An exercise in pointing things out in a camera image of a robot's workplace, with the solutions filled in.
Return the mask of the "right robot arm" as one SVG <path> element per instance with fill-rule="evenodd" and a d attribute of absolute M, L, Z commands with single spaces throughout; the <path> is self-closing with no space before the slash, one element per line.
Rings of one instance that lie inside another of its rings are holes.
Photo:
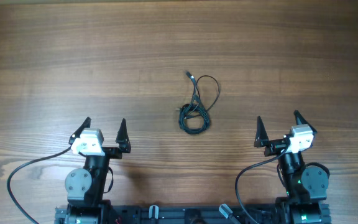
<path fill-rule="evenodd" d="M 305 163 L 302 152 L 313 146 L 317 130 L 299 111 L 294 111 L 296 125 L 281 139 L 270 140 L 262 118 L 257 118 L 255 147 L 263 147 L 264 155 L 278 157 L 278 173 L 287 191 L 275 201 L 276 222 L 290 224 L 331 223 L 327 199 L 329 169 L 317 162 Z"/>

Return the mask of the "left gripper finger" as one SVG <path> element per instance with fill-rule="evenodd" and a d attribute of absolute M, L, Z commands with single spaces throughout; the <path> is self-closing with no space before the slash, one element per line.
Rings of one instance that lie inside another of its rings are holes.
<path fill-rule="evenodd" d="M 122 152 L 131 152 L 131 143 L 127 133 L 126 119 L 123 118 L 116 136 L 116 143 Z"/>
<path fill-rule="evenodd" d="M 82 125 L 70 136 L 70 139 L 69 139 L 69 145 L 72 145 L 75 141 L 76 138 L 79 138 L 80 134 L 82 133 L 82 131 L 85 129 L 85 128 L 90 128 L 91 126 L 91 118 L 90 117 L 87 117 Z"/>

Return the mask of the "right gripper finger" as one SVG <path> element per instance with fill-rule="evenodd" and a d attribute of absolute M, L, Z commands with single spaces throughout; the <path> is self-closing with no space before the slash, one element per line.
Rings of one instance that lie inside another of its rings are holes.
<path fill-rule="evenodd" d="M 298 110 L 295 110 L 293 114 L 295 116 L 295 122 L 297 125 L 307 124 L 311 128 L 313 134 L 318 133 L 317 130 L 309 122 L 307 122 L 306 119 L 304 119 L 304 117 L 301 115 L 301 113 Z"/>
<path fill-rule="evenodd" d="M 269 137 L 265 130 L 264 123 L 260 116 L 257 117 L 257 129 L 255 134 L 254 147 L 265 147 L 269 144 Z"/>

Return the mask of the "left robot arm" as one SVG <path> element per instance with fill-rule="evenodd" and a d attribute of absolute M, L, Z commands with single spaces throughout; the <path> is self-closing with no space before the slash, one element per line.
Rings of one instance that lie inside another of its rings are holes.
<path fill-rule="evenodd" d="M 116 137 L 116 147 L 103 146 L 102 131 L 91 127 L 91 118 L 71 135 L 70 150 L 85 157 L 80 169 L 72 170 L 65 179 L 68 205 L 55 210 L 55 223 L 105 224 L 122 223 L 121 216 L 113 209 L 110 200 L 104 200 L 107 175 L 112 174 L 111 159 L 121 159 L 131 152 L 126 120 L 121 121 Z"/>

